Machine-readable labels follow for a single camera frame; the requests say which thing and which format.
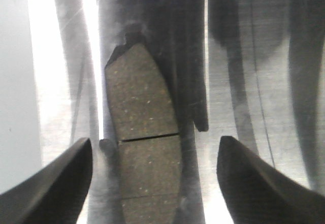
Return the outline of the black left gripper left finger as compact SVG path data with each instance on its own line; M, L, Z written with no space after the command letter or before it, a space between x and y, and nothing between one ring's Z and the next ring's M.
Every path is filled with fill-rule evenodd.
M91 142L81 138L45 168L1 194L1 223L76 223L91 179Z

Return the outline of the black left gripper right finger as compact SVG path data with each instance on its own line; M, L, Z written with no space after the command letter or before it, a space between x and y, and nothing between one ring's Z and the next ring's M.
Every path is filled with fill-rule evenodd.
M324 223L324 196L291 180L232 136L222 136L216 175L234 223Z

